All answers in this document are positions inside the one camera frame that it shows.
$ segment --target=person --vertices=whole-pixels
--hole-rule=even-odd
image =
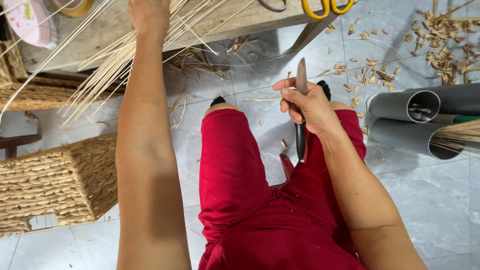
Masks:
[[[129,3],[138,37],[116,149],[119,270],[191,268],[162,76],[168,5]],[[273,89],[282,112],[306,121],[308,156],[281,188],[268,186],[245,115],[221,98],[206,111],[199,269],[425,270],[393,200],[363,162],[356,113],[330,102],[321,86],[308,83],[303,96],[295,85],[293,77]]]

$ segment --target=pink container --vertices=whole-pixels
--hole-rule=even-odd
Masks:
[[[35,0],[4,0],[6,9],[23,2],[7,13],[7,19],[14,32],[25,42],[45,47],[50,41],[48,21],[40,26],[38,23],[47,18],[42,4]]]

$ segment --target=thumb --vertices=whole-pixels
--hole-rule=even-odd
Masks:
[[[306,101],[307,97],[302,95],[299,91],[290,89],[290,88],[283,88],[280,91],[282,97],[290,102],[293,102],[299,106],[302,106]]]

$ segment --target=hand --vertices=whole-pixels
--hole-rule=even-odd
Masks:
[[[170,24],[170,0],[130,0],[128,13],[139,35],[165,38]]]
[[[320,136],[327,129],[339,125],[338,117],[330,106],[330,102],[321,86],[307,82],[308,93],[306,96],[290,87],[297,86],[297,78],[284,79],[273,86],[273,90],[280,90],[282,100],[280,110],[287,112],[293,122],[297,124],[306,121],[308,131]]]

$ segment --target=yellow scissors handle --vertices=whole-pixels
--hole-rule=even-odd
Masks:
[[[332,0],[332,11],[337,14],[337,15],[342,15],[342,14],[345,14],[347,13],[347,11],[350,10],[350,8],[353,6],[353,2],[355,0],[348,0],[348,4],[347,6],[342,9],[342,10],[339,10],[338,8],[336,8],[336,0]]]
[[[355,0],[348,0],[347,6],[344,9],[339,10],[338,8],[336,8],[336,0],[331,0],[331,1],[332,1],[332,10],[335,14],[338,14],[338,15],[342,15],[342,14],[347,13],[347,11],[350,10],[350,8],[353,6],[353,3],[355,2]],[[317,14],[313,13],[313,11],[310,9],[310,6],[308,5],[308,0],[302,0],[301,3],[302,3],[302,6],[303,6],[303,9],[305,10],[305,13],[307,13],[307,15],[309,15],[311,18],[313,18],[315,20],[323,20],[330,13],[330,2],[329,2],[329,0],[322,0],[322,4],[323,4],[324,10],[325,10],[325,13],[323,15],[317,15]]]
[[[330,13],[330,2],[328,2],[328,0],[322,0],[322,2],[323,2],[323,5],[324,5],[325,13],[323,15],[317,15],[317,14],[313,13],[313,11],[310,9],[310,6],[308,5],[308,0],[301,0],[303,9],[305,10],[305,13],[307,13],[308,16],[310,16],[311,18],[313,18],[315,20],[323,20]]]

